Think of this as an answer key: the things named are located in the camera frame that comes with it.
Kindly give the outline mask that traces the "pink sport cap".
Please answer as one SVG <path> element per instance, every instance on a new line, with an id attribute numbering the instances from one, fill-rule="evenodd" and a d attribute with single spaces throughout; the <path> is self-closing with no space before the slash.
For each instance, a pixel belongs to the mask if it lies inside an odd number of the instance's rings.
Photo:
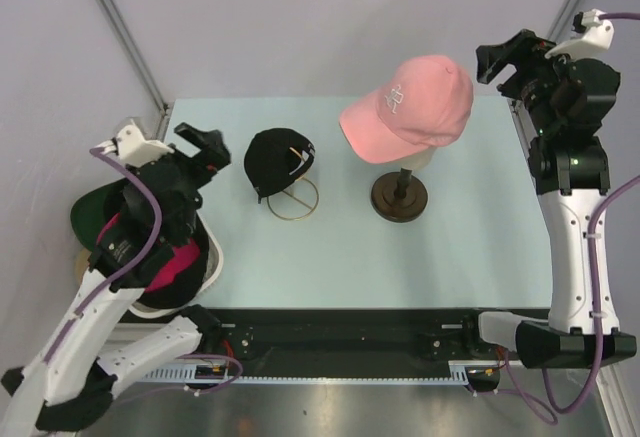
<path id="1" fill-rule="evenodd" d="M 418 56 L 347 107 L 339 125 L 359 158 L 386 164 L 456 142 L 473 100 L 471 78 L 463 67 L 444 55 Z"/>

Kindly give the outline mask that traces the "magenta mesh cap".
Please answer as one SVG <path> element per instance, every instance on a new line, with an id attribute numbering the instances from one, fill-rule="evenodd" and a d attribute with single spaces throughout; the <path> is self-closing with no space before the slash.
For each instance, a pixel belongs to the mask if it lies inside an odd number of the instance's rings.
<path id="1" fill-rule="evenodd" d="M 204 276 L 209 240 L 201 222 L 173 235 L 161 228 L 151 244 L 153 227 L 120 211 L 100 230 L 92 251 L 91 268 L 110 281 L 109 290 L 141 289 L 164 299 L 188 295 Z"/>

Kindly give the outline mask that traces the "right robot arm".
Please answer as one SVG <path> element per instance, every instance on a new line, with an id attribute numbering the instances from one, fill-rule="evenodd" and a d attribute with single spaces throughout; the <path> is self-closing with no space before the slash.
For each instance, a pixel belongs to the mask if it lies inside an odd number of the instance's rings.
<path id="1" fill-rule="evenodd" d="M 528 369 L 588 369 L 634 357 L 637 339 L 622 331 L 609 292 L 603 205 L 610 166 L 597 136 L 616 103 L 620 73 L 527 29 L 475 54 L 481 84 L 515 69 L 497 89 L 509 101 L 548 232 L 552 297 L 544 320 L 480 313 L 461 333 L 463 350 L 484 358 L 500 345 Z"/>

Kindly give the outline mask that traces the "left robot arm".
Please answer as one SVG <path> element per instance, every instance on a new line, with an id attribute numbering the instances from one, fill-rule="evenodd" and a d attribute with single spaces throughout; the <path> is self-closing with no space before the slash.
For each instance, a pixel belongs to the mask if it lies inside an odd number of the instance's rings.
<path id="1" fill-rule="evenodd" d="M 3 435 L 84 430 L 130 386 L 178 359 L 203 360 L 225 382 L 241 375 L 221 322 L 197 303 L 224 262 L 200 214 L 201 189 L 231 154 L 217 130 L 182 123 L 176 133 L 193 155 L 135 124 L 91 149 L 120 179 L 73 208 L 74 220 L 92 224 L 87 267 L 43 348 L 3 374 Z"/>

